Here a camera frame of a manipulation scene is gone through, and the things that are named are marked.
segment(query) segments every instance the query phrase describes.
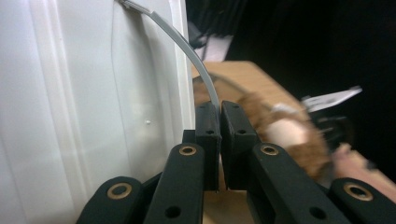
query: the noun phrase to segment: white panel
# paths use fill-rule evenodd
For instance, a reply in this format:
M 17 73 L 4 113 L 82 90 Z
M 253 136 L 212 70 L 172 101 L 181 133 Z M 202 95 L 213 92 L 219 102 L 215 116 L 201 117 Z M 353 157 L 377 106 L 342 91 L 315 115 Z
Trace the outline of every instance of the white panel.
M 186 31 L 183 1 L 145 4 Z M 118 2 L 2 1 L 0 71 L 0 223 L 75 222 L 109 178 L 159 173 L 193 126 L 186 57 Z
M 71 221 L 75 214 L 64 175 L 37 53 L 29 6 L 1 8 L 0 135 L 9 170 L 30 223 Z

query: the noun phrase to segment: stuffed animal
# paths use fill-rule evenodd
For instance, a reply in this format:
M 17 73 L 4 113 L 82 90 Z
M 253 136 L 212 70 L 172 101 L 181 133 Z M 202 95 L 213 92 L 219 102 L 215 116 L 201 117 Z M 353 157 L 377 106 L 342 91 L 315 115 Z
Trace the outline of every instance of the stuffed animal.
M 281 110 L 274 111 L 271 106 L 264 105 L 258 93 L 230 88 L 230 83 L 225 84 L 226 80 L 219 80 L 219 77 L 212 79 L 214 79 L 219 100 L 229 100 L 240 104 L 263 142 L 274 143 L 285 148 L 312 179 L 323 180 L 323 177 L 327 175 L 331 157 L 319 130 L 296 114 Z M 193 81 L 193 90 L 195 106 L 209 101 L 202 80 Z

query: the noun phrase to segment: black plastic part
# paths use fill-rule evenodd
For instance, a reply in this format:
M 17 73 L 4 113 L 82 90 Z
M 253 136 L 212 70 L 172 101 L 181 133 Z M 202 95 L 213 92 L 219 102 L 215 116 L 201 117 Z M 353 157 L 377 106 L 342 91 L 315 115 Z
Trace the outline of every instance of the black plastic part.
M 158 183 L 160 182 L 162 174 L 163 173 L 159 173 L 143 183 L 145 214 L 149 210 L 149 205 L 151 204 L 152 197 L 154 195 L 155 189 L 158 186 Z
M 207 102 L 195 109 L 195 143 L 205 150 L 205 190 L 219 190 L 221 135 L 216 108 Z
M 195 130 L 184 130 L 182 143 L 195 143 Z
M 180 153 L 183 148 L 187 155 Z M 202 223 L 204 164 L 205 152 L 198 145 L 172 148 L 144 223 Z
M 260 197 L 247 192 L 247 205 L 254 223 L 272 224 L 275 221 L 275 211 L 266 197 Z
M 107 191 L 118 183 L 131 185 L 132 191 L 125 198 L 110 199 L 107 197 Z M 143 210 L 143 188 L 140 182 L 130 177 L 119 176 L 107 180 L 99 187 L 82 210 L 77 224 L 142 223 Z
M 265 194 L 259 196 L 276 213 L 275 223 L 349 223 L 282 147 L 257 144 L 249 163 Z
M 239 104 L 223 101 L 221 109 L 221 158 L 226 187 L 247 189 L 248 155 L 260 138 Z
M 357 199 L 345 190 L 348 183 L 367 189 L 372 195 L 371 201 Z M 353 178 L 341 178 L 332 182 L 329 198 L 332 199 L 352 223 L 394 223 L 396 204 L 372 186 Z

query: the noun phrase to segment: white cable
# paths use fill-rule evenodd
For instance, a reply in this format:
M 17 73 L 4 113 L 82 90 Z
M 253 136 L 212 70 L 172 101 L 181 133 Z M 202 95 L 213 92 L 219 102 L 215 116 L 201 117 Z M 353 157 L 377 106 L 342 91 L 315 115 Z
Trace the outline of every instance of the white cable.
M 136 11 L 145 14 L 149 16 L 152 20 L 154 20 L 155 23 L 157 23 L 175 41 L 175 43 L 178 44 L 178 46 L 184 51 L 187 57 L 189 57 L 189 59 L 198 70 L 198 73 L 200 74 L 203 82 L 206 85 L 207 91 L 209 92 L 210 101 L 216 108 L 218 114 L 218 120 L 219 120 L 219 115 L 220 115 L 219 98 L 216 93 L 215 87 L 213 86 L 212 79 L 207 73 L 204 64 L 190 46 L 189 42 L 178 32 L 177 29 L 166 23 L 166 21 L 164 21 L 163 18 L 161 18 L 161 16 L 158 15 L 155 11 L 150 11 L 147 8 L 141 7 L 138 4 L 131 2 L 129 0 L 120 0 L 120 1 L 125 5 L 126 8 L 133 8 Z

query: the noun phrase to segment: brass grommet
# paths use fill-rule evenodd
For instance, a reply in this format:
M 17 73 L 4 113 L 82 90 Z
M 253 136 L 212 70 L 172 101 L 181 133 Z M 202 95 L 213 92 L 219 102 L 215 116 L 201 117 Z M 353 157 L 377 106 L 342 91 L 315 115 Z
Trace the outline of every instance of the brass grommet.
M 270 156 L 279 154 L 279 151 L 274 147 L 262 147 L 262 152 Z
M 125 191 L 122 192 L 121 194 L 115 194 L 113 191 L 116 188 L 119 187 L 125 187 Z M 119 200 L 119 199 L 123 199 L 126 196 L 128 196 L 130 193 L 132 192 L 132 186 L 130 184 L 127 183 L 118 183 L 115 184 L 113 186 L 111 186 L 111 188 L 107 191 L 107 197 L 113 200 Z
M 361 201 L 369 202 L 374 198 L 373 194 L 368 189 L 350 182 L 345 183 L 344 191 Z
M 197 152 L 197 149 L 195 147 L 182 147 L 178 152 L 183 156 L 192 156 Z

